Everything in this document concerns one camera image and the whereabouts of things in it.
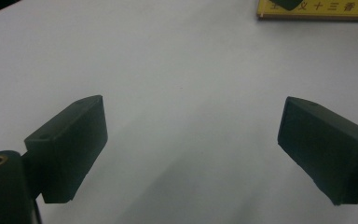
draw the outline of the white surface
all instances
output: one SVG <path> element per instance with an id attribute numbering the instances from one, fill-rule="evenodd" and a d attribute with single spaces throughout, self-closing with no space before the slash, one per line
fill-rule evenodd
<path id="1" fill-rule="evenodd" d="M 109 141 L 45 224 L 358 223 L 277 145 L 286 96 L 358 123 L 358 22 L 247 0 L 22 0 L 0 11 L 0 150 L 104 97 Z"/>

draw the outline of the yellow label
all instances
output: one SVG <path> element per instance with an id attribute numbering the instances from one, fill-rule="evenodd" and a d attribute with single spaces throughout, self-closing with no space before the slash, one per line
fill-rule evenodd
<path id="1" fill-rule="evenodd" d="M 259 0 L 257 16 L 259 18 L 358 20 L 358 0 L 304 0 L 291 11 L 269 0 Z"/>

